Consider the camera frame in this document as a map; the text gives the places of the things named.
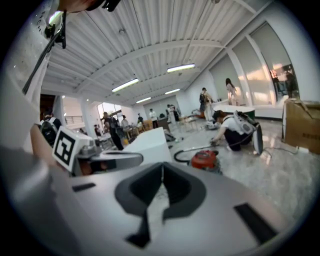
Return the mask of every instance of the white panel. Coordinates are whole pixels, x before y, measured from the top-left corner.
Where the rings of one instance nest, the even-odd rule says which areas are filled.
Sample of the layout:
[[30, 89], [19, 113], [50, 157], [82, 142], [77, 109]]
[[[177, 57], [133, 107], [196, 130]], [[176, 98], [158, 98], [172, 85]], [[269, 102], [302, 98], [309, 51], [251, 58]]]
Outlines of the white panel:
[[237, 55], [245, 72], [253, 105], [271, 105], [269, 80], [249, 41], [246, 38], [243, 39], [233, 48], [233, 51]]

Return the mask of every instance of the window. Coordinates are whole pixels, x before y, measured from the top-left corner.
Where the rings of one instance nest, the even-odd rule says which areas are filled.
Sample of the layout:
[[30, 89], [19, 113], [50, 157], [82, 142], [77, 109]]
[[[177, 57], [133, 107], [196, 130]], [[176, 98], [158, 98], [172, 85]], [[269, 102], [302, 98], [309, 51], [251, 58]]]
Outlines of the window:
[[246, 75], [253, 105], [271, 105], [273, 90], [269, 87], [269, 78], [266, 77], [263, 66], [249, 41], [245, 38], [233, 48], [238, 57], [244, 74]]
[[258, 45], [270, 71], [277, 101], [284, 96], [299, 97], [294, 67], [287, 51], [269, 24], [264, 24], [251, 34]]

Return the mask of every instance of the black slot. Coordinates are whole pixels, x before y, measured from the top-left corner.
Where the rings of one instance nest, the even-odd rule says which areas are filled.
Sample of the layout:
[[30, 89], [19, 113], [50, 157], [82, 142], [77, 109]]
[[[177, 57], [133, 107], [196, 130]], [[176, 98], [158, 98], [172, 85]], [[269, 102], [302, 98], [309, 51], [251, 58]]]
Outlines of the black slot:
[[79, 192], [79, 191], [82, 191], [82, 190], [91, 189], [91, 188], [93, 188], [95, 186], [96, 186], [96, 184], [94, 184], [94, 183], [87, 183], [87, 184], [72, 186], [72, 189], [73, 189], [74, 192]]
[[277, 232], [248, 203], [237, 205], [234, 209], [260, 244], [277, 235]]

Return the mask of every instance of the floor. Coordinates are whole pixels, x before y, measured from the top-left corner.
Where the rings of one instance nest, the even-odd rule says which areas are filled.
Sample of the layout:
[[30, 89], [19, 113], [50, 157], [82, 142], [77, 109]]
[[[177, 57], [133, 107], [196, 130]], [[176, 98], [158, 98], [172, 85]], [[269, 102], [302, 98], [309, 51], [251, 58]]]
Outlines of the floor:
[[[296, 148], [281, 142], [282, 123], [270, 120], [258, 120], [262, 127], [262, 155], [254, 154], [252, 145], [243, 147], [240, 152], [229, 151], [226, 141], [222, 140], [219, 161], [223, 175], [234, 179], [256, 191], [263, 198], [273, 203], [290, 222], [298, 220], [313, 202], [318, 193], [320, 181], [320, 155], [297, 152]], [[205, 146], [215, 136], [217, 130], [206, 130], [205, 121], [198, 120], [192, 125], [170, 126], [177, 141], [170, 152]], [[282, 148], [290, 152], [274, 149]], [[179, 158], [190, 159], [197, 151], [182, 153]], [[152, 236], [156, 236], [161, 225], [159, 209], [169, 206], [166, 190], [162, 187], [148, 209]]]

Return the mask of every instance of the cardboard box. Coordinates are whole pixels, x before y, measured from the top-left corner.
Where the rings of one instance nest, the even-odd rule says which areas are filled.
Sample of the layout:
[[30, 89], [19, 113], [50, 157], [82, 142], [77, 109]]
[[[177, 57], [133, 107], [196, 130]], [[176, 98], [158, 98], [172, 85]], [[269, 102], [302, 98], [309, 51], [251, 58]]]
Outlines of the cardboard box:
[[283, 124], [283, 142], [320, 154], [320, 102], [287, 99]]

